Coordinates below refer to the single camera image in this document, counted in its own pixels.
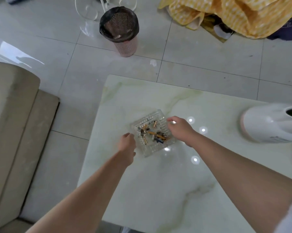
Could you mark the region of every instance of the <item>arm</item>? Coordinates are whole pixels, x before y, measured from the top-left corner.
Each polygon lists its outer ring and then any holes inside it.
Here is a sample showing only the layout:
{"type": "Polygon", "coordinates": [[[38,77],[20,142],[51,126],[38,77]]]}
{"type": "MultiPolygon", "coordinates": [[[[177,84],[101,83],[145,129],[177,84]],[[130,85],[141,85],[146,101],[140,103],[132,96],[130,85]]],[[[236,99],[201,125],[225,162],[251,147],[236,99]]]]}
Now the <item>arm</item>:
{"type": "Polygon", "coordinates": [[[134,135],[121,137],[119,151],[51,209],[27,233],[95,232],[126,168],[135,156],[134,135]]]}
{"type": "Polygon", "coordinates": [[[171,117],[169,129],[194,148],[230,200],[257,233],[272,233],[292,204],[292,179],[249,160],[171,117]]]}

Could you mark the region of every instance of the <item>glass ashtray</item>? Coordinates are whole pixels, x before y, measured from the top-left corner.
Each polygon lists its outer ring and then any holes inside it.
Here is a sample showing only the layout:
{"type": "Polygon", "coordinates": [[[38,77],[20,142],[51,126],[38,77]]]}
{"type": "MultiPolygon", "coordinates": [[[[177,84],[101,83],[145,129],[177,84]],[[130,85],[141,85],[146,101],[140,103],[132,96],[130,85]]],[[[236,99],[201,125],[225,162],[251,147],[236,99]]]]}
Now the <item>glass ashtray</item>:
{"type": "Polygon", "coordinates": [[[134,131],[136,146],[147,157],[175,143],[167,127],[167,120],[161,110],[157,110],[130,124],[134,131]]]}

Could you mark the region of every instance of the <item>white kettle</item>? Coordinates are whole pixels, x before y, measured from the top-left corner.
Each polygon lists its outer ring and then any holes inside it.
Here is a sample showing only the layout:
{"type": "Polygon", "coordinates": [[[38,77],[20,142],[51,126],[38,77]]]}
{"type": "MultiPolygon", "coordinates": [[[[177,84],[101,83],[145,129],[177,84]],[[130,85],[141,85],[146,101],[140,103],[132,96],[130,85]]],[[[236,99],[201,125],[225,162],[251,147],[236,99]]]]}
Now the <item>white kettle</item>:
{"type": "Polygon", "coordinates": [[[292,105],[270,103],[249,108],[241,115],[243,134],[264,143],[292,142],[292,105]]]}

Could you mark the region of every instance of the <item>trash can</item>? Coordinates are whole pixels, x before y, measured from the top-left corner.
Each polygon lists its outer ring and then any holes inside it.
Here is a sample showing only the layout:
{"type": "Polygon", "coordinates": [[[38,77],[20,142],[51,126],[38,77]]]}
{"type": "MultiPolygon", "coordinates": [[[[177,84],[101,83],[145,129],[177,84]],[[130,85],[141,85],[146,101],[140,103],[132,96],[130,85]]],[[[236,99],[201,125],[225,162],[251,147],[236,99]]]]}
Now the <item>trash can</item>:
{"type": "Polygon", "coordinates": [[[136,14],[120,6],[106,11],[100,20],[100,33],[113,42],[122,57],[136,52],[140,26],[136,14]]]}

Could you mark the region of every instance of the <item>yellow blanket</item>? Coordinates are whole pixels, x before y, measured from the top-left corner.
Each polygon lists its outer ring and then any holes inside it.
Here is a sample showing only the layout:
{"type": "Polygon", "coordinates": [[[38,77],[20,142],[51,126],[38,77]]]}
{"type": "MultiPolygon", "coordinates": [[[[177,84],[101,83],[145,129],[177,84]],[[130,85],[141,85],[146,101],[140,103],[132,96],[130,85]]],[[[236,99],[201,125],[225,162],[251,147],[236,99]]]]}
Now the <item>yellow blanket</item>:
{"type": "Polygon", "coordinates": [[[265,38],[292,17],[292,0],[161,0],[171,17],[197,29],[205,14],[216,14],[232,30],[253,39],[265,38]]]}

